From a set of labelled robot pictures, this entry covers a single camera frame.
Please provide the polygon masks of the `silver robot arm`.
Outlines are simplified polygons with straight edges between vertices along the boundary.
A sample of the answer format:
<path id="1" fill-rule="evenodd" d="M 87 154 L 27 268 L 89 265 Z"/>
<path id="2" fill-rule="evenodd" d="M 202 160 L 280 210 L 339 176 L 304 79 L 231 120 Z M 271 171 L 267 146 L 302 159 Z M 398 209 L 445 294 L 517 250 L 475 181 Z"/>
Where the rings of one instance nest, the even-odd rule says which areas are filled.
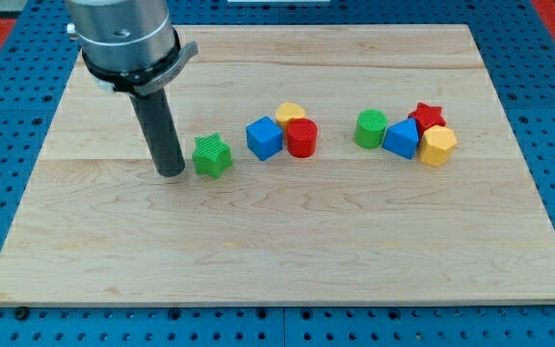
<path id="1" fill-rule="evenodd" d="M 165 0 L 66 0 L 70 37 L 90 73 L 113 92 L 145 97 L 166 87 L 198 54 L 183 45 Z"/>

